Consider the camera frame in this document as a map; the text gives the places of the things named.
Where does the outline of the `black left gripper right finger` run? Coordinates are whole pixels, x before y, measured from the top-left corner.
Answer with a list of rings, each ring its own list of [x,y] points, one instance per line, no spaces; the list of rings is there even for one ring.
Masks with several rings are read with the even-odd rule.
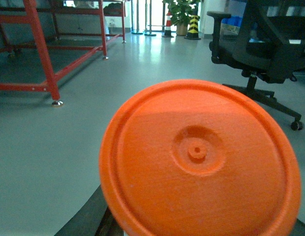
[[[305,223],[297,219],[295,226],[291,232],[291,236],[305,236]]]

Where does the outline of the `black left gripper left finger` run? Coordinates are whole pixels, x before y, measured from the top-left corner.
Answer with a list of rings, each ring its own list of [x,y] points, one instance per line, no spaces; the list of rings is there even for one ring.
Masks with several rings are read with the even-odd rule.
[[[78,212],[59,230],[57,236],[122,236],[99,186]]]

